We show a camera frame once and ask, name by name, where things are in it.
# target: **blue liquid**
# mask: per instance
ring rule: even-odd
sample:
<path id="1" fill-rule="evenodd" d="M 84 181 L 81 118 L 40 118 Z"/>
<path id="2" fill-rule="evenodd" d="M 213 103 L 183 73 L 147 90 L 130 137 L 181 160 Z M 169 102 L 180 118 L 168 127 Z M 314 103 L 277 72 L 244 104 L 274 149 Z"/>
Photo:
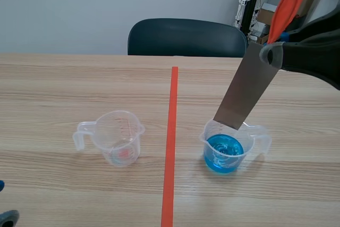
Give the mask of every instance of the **blue liquid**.
<path id="1" fill-rule="evenodd" d="M 217 151 L 227 155 L 243 154 L 243 147 L 235 138 L 217 134 L 208 138 L 208 143 Z M 219 173 L 230 173 L 237 169 L 244 157 L 227 157 L 220 155 L 210 147 L 205 149 L 204 160 L 207 165 L 214 171 Z"/>

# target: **measuring cup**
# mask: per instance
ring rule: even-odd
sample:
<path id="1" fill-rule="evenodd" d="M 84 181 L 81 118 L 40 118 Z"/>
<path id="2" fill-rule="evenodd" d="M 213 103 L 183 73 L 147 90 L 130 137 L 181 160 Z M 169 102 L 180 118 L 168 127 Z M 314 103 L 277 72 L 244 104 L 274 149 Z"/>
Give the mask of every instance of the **measuring cup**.
<path id="1" fill-rule="evenodd" d="M 214 171 L 229 173 L 237 169 L 245 156 L 259 143 L 260 153 L 268 153 L 271 136 L 263 126 L 250 126 L 245 123 L 239 130 L 210 120 L 200 135 L 204 142 L 204 159 Z"/>
<path id="2" fill-rule="evenodd" d="M 144 132 L 144 126 L 133 113 L 113 111 L 95 122 L 79 123 L 73 140 L 77 150 L 84 150 L 84 135 L 89 135 L 109 163 L 127 166 L 137 160 L 139 136 Z"/>

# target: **black chair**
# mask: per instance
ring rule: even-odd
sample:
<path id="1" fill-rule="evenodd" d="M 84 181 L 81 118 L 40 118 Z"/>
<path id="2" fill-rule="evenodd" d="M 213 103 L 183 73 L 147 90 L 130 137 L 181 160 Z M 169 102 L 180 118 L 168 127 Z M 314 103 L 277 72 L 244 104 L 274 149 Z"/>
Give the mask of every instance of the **black chair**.
<path id="1" fill-rule="evenodd" d="M 209 21 L 148 19 L 130 31 L 129 55 L 243 57 L 248 46 L 237 28 Z"/>

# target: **scraper blade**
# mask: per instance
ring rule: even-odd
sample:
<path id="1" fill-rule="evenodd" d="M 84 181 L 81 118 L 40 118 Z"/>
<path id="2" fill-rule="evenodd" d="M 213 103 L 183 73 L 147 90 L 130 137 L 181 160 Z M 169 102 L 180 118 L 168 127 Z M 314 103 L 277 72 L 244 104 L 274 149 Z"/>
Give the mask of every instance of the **scraper blade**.
<path id="1" fill-rule="evenodd" d="M 238 130 L 267 89 L 279 68 L 260 59 L 263 45 L 249 43 L 214 120 Z"/>
<path id="2" fill-rule="evenodd" d="M 214 120 L 238 130 L 282 67 L 282 43 L 273 43 L 291 23 L 302 0 L 280 0 L 271 22 L 268 43 L 249 43 Z"/>

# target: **red tape line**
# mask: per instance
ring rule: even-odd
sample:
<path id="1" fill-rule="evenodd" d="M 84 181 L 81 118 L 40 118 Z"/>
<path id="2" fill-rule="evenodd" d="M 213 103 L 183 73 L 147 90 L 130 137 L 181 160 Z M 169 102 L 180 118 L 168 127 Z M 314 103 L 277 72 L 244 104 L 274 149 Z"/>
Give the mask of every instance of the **red tape line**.
<path id="1" fill-rule="evenodd" d="M 178 66 L 172 67 L 168 130 L 166 136 L 165 168 L 163 184 L 163 203 L 161 208 L 161 227 L 173 227 L 174 219 L 174 181 L 175 181 L 175 143 L 177 117 Z"/>

